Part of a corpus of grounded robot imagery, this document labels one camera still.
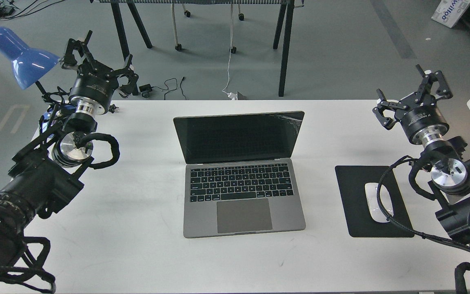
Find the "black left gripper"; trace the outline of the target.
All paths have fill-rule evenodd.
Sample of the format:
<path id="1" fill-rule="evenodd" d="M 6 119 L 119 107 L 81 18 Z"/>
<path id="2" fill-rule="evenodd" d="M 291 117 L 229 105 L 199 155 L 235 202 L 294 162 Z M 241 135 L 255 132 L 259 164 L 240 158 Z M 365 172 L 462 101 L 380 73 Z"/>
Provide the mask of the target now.
<path id="1" fill-rule="evenodd" d="M 107 113 L 115 91 L 119 91 L 122 97 L 139 95 L 137 86 L 139 76 L 132 68 L 132 54 L 125 58 L 123 68 L 113 69 L 103 76 L 97 75 L 96 60 L 88 49 L 92 34 L 93 31 L 89 30 L 84 40 L 69 39 L 65 53 L 60 60 L 62 69 L 77 71 L 77 78 L 69 95 L 70 104 L 75 107 L 76 113 L 88 116 Z M 82 63 L 76 60 L 75 51 L 83 58 Z M 126 78 L 127 83 L 119 85 L 120 78 Z"/>

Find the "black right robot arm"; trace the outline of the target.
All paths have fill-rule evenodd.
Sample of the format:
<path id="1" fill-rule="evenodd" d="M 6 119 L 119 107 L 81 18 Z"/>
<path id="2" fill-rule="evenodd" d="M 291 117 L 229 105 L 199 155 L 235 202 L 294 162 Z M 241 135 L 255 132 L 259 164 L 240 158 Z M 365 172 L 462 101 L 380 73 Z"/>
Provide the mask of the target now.
<path id="1" fill-rule="evenodd" d="M 438 101 L 450 99 L 453 93 L 442 71 L 416 69 L 423 80 L 418 89 L 398 102 L 390 102 L 384 93 L 377 89 L 379 96 L 373 113 L 379 123 L 390 130 L 400 123 L 412 145 L 422 145 L 419 158 L 403 156 L 382 174 L 377 183 L 377 203 L 386 220 L 396 227 L 428 239 L 470 253 L 470 158 L 462 157 L 467 142 L 456 136 L 445 140 L 449 124 L 438 108 Z M 402 163 L 409 163 L 411 170 L 408 181 L 412 189 L 426 199 L 438 201 L 441 209 L 436 218 L 449 238 L 441 238 L 419 232 L 396 220 L 381 201 L 381 185 L 393 169 Z M 455 268 L 455 291 L 466 294 L 465 272 L 470 271 L 470 263 L 460 263 Z"/>

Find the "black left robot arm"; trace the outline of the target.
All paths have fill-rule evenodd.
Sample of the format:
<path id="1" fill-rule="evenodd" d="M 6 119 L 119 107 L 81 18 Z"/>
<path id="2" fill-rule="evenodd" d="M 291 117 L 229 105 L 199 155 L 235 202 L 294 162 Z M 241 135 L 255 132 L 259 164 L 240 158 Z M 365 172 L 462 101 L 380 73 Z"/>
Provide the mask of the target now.
<path id="1" fill-rule="evenodd" d="M 137 91 L 132 55 L 124 67 L 112 69 L 88 49 L 92 31 L 83 40 L 69 39 L 60 58 L 31 48 L 13 31 L 0 27 L 0 52 L 11 61 L 22 89 L 35 84 L 48 110 L 39 119 L 39 134 L 13 157 L 11 181 L 0 190 L 0 282 L 45 294 L 55 292 L 55 277 L 45 271 L 51 244 L 25 236 L 39 216 L 47 219 L 66 207 L 84 188 L 86 169 L 105 169 L 120 157 L 113 136 L 97 132 L 97 115 L 114 112 L 112 95 Z"/>

